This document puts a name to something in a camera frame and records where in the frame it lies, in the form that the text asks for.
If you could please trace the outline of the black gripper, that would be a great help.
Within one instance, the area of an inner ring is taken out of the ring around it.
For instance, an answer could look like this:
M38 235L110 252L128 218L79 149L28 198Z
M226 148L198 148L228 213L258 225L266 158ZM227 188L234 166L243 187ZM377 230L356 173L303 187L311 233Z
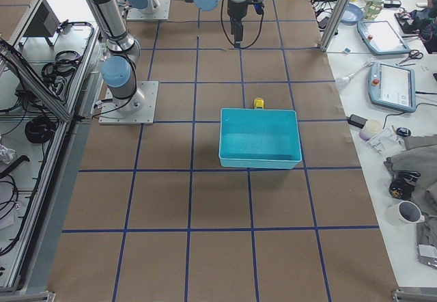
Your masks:
M227 14L234 26L234 47L239 49L243 40L242 19L246 16L246 1L227 0Z

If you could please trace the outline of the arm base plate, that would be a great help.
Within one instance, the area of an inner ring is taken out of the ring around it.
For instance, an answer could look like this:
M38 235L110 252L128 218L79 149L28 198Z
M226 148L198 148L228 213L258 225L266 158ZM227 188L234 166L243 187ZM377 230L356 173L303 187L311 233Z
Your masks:
M128 0L126 20L131 22L167 21L170 5L170 0Z
M135 95L127 105L120 109L117 108L124 105L126 100L113 99L110 89L107 88L105 98L110 98L112 101L103 104L103 115L99 117L99 124L153 124L158 86L158 81L137 81L137 91Z

